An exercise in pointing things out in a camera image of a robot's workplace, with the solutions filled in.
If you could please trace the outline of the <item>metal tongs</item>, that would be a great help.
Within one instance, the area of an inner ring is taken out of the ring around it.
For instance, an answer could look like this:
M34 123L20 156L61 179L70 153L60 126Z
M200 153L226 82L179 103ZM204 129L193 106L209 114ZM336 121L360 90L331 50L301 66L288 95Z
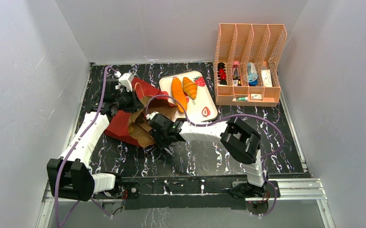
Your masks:
M174 150L172 146L167 146L164 148L164 150L171 156L174 156Z

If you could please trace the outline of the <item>red brown paper bag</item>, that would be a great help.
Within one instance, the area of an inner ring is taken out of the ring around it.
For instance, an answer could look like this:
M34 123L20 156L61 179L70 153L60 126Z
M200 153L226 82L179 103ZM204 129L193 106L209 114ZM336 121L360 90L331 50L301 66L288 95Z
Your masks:
M178 108L176 105L170 103L167 97L158 97L149 102L151 97L162 94L158 88L137 77L133 79L132 86L136 90L136 94L144 104L144 107L149 107L149 113L159 112L167 118L173 119ZM142 148L154 145L155 141L149 133L152 128L145 118L146 114L147 111L145 108L132 114L118 111L104 131L104 135ZM128 126L130 125L135 129L129 134Z

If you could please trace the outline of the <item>yellow small fake bread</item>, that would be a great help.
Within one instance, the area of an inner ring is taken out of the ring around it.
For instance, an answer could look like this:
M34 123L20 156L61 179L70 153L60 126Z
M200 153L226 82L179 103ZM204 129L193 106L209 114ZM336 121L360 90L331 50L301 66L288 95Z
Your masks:
M128 126L128 133L130 134L130 133L132 133L133 131L134 131L134 127L133 126Z

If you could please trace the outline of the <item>fake bread loaf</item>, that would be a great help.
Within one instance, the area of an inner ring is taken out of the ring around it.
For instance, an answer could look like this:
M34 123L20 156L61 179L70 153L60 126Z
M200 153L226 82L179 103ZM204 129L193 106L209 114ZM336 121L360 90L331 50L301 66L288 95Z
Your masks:
M195 82L190 80L188 77L183 78L183 92L188 95L189 98L195 100L197 97L198 86Z
M174 99L176 99L180 104L177 104L180 113L184 113L187 109L187 101L183 92L182 82L179 78L175 77L172 80L171 92Z

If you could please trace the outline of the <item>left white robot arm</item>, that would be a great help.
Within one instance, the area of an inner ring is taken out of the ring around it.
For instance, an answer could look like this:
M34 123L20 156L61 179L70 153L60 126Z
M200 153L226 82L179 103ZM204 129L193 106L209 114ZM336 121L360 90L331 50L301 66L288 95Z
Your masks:
M112 198L123 193L123 184L110 172L91 174L88 165L95 146L118 111L133 113L143 108L132 86L133 77L109 79L100 100L93 102L69 147L47 163L48 181L54 197L88 201L106 192Z

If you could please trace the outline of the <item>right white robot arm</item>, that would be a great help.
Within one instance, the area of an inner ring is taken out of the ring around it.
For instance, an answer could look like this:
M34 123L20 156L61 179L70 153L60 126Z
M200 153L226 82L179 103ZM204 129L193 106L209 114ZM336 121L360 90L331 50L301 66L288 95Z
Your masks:
M239 117L194 124L186 118L173 121L153 112L147 114L146 119L151 127L151 137L160 149L167 152L175 142L221 143L233 159L243 164L247 176L246 182L232 184L231 188L223 190L224 193L237 199L268 195L266 174L261 164L261 135Z

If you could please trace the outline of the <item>strawberry print tray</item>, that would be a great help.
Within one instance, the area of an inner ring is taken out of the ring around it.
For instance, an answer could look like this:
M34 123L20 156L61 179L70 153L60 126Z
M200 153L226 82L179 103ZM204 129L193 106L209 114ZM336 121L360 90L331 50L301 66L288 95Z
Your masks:
M186 97L189 119L195 123L215 120L218 116L218 111L202 74L199 71L190 71L162 77L159 80L159 87L164 94L172 95L171 83L175 77L179 78L181 81L186 77L198 86L196 99L192 100L190 97Z

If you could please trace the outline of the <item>green white tube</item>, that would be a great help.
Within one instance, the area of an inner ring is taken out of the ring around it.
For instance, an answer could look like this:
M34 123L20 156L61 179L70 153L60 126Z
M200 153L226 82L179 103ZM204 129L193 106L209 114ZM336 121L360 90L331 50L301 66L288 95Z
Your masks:
M248 97L238 97L233 99L233 101L245 101L245 102L247 102L248 100L249 100Z

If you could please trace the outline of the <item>red black bottle stack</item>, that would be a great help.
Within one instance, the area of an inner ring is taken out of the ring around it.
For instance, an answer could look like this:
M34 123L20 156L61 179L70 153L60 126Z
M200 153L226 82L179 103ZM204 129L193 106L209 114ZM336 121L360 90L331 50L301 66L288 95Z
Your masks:
M219 80L219 84L226 86L227 85L227 75L226 75L226 66L223 62L219 62L217 65L217 76Z

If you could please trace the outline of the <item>pink tube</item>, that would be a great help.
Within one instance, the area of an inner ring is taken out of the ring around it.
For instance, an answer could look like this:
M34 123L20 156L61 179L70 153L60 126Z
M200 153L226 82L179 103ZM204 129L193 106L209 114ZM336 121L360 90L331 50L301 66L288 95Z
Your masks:
M239 61L234 61L232 64L232 84L234 86L241 86L241 69Z

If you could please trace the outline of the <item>small white card box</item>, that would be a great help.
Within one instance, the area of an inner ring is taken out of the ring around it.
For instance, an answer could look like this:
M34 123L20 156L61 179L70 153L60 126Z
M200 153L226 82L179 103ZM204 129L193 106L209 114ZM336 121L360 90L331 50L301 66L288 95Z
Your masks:
M250 99L251 100L262 100L262 94L251 94Z

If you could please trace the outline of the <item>peach desk organizer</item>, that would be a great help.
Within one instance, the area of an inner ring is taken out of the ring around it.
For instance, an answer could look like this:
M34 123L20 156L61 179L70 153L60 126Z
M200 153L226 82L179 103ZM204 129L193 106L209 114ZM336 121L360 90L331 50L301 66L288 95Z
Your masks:
M277 106L277 69L286 39L283 24L219 24L213 63L216 104Z

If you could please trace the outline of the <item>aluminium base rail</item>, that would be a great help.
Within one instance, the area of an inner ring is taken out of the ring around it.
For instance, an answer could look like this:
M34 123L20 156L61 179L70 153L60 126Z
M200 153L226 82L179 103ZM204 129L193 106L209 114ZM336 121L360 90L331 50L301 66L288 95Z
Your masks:
M327 195L319 178L276 179L281 196L280 200L316 200L326 228L334 228ZM54 208L54 198L47 184L43 195L42 208L36 224L37 228L47 228Z

